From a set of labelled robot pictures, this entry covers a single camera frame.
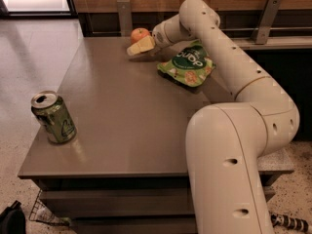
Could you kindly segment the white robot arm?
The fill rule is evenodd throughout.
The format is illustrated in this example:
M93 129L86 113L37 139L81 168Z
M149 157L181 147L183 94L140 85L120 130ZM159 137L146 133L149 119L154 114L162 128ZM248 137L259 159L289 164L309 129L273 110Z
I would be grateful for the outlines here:
M283 88L219 29L203 0L185 0L127 52L197 39L232 97L203 107L189 121L186 160L199 234L274 234L257 159L288 145L299 112Z

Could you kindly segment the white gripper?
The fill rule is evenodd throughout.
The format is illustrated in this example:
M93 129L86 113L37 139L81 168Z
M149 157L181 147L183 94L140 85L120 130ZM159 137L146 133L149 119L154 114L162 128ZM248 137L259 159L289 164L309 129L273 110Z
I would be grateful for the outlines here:
M129 56L135 56L138 54L142 54L145 52L148 52L152 50L155 47L155 44L159 48L166 48L171 45L171 42L169 41L166 32L165 32L165 23L161 22L157 24L153 30L152 30L152 36L148 35L137 42L135 42L133 45L131 45L127 49L127 54Z

